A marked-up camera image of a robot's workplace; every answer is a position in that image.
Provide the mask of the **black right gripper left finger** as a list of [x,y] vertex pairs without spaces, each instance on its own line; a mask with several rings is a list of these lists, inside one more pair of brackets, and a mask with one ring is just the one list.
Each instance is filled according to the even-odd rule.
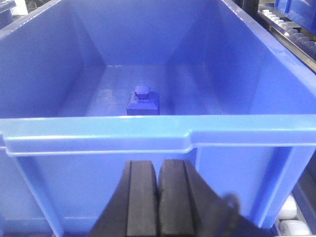
[[128,160],[90,237],[157,237],[158,190],[149,160]]

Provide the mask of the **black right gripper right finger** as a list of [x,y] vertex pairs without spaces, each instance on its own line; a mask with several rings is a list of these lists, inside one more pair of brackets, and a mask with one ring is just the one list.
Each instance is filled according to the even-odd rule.
[[234,194],[218,196],[187,160],[166,159],[159,172],[162,237],[271,237],[244,218]]

